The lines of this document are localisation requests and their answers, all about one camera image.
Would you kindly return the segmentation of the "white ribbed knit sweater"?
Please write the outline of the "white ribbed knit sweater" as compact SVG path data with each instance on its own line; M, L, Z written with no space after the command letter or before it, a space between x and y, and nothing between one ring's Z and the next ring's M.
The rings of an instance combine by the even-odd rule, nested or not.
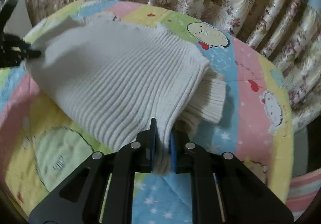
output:
M24 63L33 80L73 121L117 151L157 123L154 172L170 169L176 122L195 133L218 123L226 84L200 50L168 31L103 19L66 19L40 36L41 56Z

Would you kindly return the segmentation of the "white board panel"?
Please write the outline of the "white board panel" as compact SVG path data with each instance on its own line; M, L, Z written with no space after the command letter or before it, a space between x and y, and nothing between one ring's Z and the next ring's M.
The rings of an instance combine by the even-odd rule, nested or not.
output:
M25 0L18 0L11 17L4 27L4 32L23 38L32 27Z

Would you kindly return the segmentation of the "colourful cartoon quilt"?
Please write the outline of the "colourful cartoon quilt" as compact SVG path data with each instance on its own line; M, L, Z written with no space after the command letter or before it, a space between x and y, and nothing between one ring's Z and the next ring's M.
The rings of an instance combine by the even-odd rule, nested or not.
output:
M235 37L226 49L208 47L188 32L196 19L145 4L79 0L28 29L32 42L66 18L110 17L148 27L166 26L190 41L226 80L223 117L202 122L193 140L207 151L232 152L284 201L293 167L293 130L282 73ZM92 152L111 150L67 117L23 68L1 70L1 195L20 217Z

